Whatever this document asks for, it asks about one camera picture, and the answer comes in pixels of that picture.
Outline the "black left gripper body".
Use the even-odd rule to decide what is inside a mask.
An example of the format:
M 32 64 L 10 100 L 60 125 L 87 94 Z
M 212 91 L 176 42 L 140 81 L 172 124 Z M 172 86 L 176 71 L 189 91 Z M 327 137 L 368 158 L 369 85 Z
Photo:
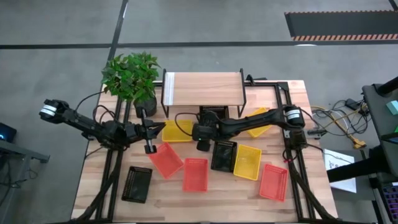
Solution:
M 149 137 L 149 126 L 153 123 L 152 120 L 147 119 L 147 111 L 144 108 L 139 108 L 141 111 L 141 124 L 133 124 L 126 126 L 126 134 L 131 143 L 139 140 L 145 140 L 144 146 L 146 154 L 154 154 L 157 152 L 156 146 L 152 143 Z

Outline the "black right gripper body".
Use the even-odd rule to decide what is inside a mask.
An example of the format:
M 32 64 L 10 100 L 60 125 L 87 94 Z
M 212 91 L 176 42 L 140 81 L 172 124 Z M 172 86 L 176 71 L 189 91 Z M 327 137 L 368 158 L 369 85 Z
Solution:
M 199 151 L 210 150 L 210 140 L 217 135 L 218 117 L 213 111 L 205 110 L 199 114 L 199 120 L 193 125 L 192 138 L 197 141 Z

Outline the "yellow plastic slotted basket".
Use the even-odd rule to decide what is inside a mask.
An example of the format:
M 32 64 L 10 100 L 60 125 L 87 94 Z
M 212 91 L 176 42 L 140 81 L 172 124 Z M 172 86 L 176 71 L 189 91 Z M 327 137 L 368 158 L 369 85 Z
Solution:
M 268 112 L 267 108 L 259 108 L 256 111 L 252 112 L 249 116 L 258 115 L 258 114 L 265 113 L 265 112 Z M 254 129 L 247 130 L 247 133 L 252 138 L 257 138 L 260 135 L 262 135 L 263 133 L 265 133 L 266 131 L 268 131 L 270 128 L 271 128 L 271 125 L 261 126 L 259 128 L 254 128 Z
M 236 154 L 233 174 L 244 179 L 257 180 L 261 156 L 261 149 L 240 144 Z
M 163 142 L 189 142 L 192 140 L 193 122 L 189 119 L 178 119 L 165 121 L 162 130 Z

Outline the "black plastic slotted basket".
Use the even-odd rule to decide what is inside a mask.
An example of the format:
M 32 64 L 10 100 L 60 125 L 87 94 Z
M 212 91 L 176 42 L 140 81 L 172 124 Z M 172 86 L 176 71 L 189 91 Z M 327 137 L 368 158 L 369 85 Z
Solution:
M 213 148 L 211 170 L 234 172 L 236 162 L 237 142 L 216 141 Z
M 200 117 L 204 115 L 205 111 L 215 112 L 219 119 L 229 118 L 229 108 L 227 106 L 200 106 Z
M 149 192 L 152 169 L 131 166 L 127 173 L 122 201 L 145 203 Z

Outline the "orange plastic slotted basket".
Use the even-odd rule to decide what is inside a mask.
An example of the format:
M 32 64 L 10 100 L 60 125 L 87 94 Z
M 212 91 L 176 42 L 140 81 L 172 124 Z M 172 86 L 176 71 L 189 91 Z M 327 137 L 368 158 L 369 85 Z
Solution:
M 183 167 L 183 161 L 167 142 L 159 145 L 157 152 L 149 158 L 164 179 L 171 178 Z
M 185 159 L 182 189 L 185 192 L 206 192 L 208 190 L 207 159 Z
M 265 164 L 262 171 L 259 195 L 278 202 L 284 202 L 287 177 L 287 169 Z

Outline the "green potted plant black pot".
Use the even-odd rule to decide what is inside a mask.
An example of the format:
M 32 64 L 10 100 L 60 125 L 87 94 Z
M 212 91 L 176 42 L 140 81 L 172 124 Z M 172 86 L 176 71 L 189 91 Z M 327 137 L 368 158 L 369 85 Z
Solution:
M 154 81 L 159 68 L 157 57 L 145 51 L 121 54 L 106 62 L 101 82 L 106 92 L 131 102 L 138 118 L 151 117 L 157 112 Z

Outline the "black clamp fixture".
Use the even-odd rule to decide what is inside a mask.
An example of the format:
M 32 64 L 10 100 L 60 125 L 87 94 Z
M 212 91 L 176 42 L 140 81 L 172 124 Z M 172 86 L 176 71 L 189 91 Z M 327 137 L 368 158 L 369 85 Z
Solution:
M 324 129 L 305 129 L 304 133 L 307 139 L 319 140 L 323 135 L 327 133 L 327 131 Z

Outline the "grey metal desk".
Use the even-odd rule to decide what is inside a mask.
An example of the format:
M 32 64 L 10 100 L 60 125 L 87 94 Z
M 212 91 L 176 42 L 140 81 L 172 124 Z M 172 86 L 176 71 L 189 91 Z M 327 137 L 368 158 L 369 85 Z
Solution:
M 0 224 L 11 222 L 11 209 L 16 201 L 17 190 L 30 178 L 32 159 L 48 163 L 50 156 L 0 141 Z

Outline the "black device with blue light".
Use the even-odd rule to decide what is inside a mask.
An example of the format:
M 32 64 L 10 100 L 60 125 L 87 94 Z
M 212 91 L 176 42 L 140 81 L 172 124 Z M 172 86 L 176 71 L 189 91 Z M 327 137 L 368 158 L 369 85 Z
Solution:
M 6 141 L 9 143 L 13 143 L 16 134 L 17 134 L 16 129 L 14 129 L 4 123 L 0 123 L 0 141 Z

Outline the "black cart leg beam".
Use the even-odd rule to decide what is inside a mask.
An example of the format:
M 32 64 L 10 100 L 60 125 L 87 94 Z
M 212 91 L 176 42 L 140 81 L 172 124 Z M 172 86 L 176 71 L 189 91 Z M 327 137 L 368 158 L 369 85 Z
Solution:
M 378 172 L 387 174 L 391 173 L 385 153 L 381 146 L 376 146 L 370 149 L 368 159 L 330 169 L 327 171 L 327 175 L 330 182 L 337 182 Z

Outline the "grey equipment cart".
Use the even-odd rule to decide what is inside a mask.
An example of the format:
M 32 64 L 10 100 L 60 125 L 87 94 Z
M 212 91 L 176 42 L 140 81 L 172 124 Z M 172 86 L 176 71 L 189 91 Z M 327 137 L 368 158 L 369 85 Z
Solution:
M 398 109 L 393 114 L 388 108 L 392 101 L 398 102 L 398 76 L 386 83 L 374 83 L 362 87 L 380 145 L 389 166 L 389 173 L 398 177 Z

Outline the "black hazard-striped floor mat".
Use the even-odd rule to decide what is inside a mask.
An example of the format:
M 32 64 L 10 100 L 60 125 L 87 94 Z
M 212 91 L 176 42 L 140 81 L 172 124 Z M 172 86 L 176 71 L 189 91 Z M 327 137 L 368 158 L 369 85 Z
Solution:
M 284 14 L 294 41 L 398 40 L 398 11 L 321 11 Z

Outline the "teal box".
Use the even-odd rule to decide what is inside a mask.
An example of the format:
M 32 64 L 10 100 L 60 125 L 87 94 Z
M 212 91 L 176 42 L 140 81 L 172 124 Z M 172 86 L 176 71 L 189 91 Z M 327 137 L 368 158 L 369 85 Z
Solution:
M 398 115 L 398 101 L 390 101 L 386 104 L 387 109 L 390 111 L 392 115 Z

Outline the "backlit keyboard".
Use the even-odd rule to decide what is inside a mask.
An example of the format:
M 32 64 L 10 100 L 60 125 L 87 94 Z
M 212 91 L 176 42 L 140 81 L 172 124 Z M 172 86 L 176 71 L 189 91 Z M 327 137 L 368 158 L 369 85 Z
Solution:
M 398 185 L 383 185 L 381 196 L 389 218 L 398 222 Z

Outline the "wooden shelf with black frame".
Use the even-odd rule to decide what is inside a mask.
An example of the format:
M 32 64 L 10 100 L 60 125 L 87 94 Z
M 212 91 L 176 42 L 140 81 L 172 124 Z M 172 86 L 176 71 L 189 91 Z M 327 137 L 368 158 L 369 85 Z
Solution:
M 163 69 L 160 104 L 166 116 L 171 106 L 246 106 L 244 70 L 237 72 L 168 72 Z

